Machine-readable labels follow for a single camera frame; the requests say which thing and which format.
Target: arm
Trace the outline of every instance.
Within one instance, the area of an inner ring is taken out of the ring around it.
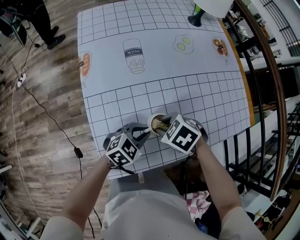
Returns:
[[[241,207],[238,190],[229,173],[220,164],[202,137],[197,143],[197,156],[211,198],[222,221],[231,209]]]
[[[69,218],[84,230],[85,222],[96,204],[109,171],[108,158],[103,156],[89,174],[71,190],[60,215]]]

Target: white shirt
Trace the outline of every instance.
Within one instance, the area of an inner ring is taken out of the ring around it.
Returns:
[[[65,217],[49,219],[41,240],[82,240],[81,228]],[[105,207],[105,240],[214,240],[192,221],[185,200],[151,190],[118,194]],[[221,240],[265,240],[246,212],[238,207],[222,221]]]

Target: fried egg drawing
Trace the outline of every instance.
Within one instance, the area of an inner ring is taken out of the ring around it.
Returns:
[[[191,54],[194,51],[193,40],[188,35],[178,35],[175,37],[173,48],[180,53]]]

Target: wooden floor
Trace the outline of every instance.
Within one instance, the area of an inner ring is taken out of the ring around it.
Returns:
[[[59,25],[58,34],[64,33],[67,37],[51,51],[47,50],[46,45],[32,48],[26,63],[29,69],[26,87],[58,121],[71,141],[82,150],[84,175],[87,168],[98,160],[98,153],[90,132],[81,91],[76,14],[103,3],[108,1],[48,1],[46,7],[52,27]],[[28,33],[32,39],[38,35],[33,26]],[[42,44],[43,41],[38,37],[36,42]],[[21,47],[15,37],[8,39],[2,35],[0,43],[17,71],[20,71],[31,45],[29,39],[26,46]],[[1,49],[0,69],[5,71],[0,75],[0,80],[4,78],[6,81],[5,86],[0,86],[0,132],[3,133],[0,137],[0,150],[8,154],[8,157],[0,157],[5,164],[13,166],[6,174],[9,189],[4,203],[12,216],[25,212],[31,218],[36,218],[37,213],[22,181],[15,151],[11,106],[16,73]],[[14,113],[21,169],[32,200],[46,223],[51,216],[60,212],[66,195],[79,181],[79,160],[64,134],[22,88],[15,91]],[[104,213],[108,185],[108,182],[104,184],[95,207],[100,218]],[[99,236],[100,225],[94,213],[90,220],[95,235]],[[92,238],[88,223],[84,236],[87,239]]]

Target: lamp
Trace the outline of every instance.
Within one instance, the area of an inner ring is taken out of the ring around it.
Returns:
[[[193,0],[201,9],[196,15],[189,16],[187,19],[190,24],[200,27],[201,17],[205,12],[218,18],[226,16],[233,0]]]

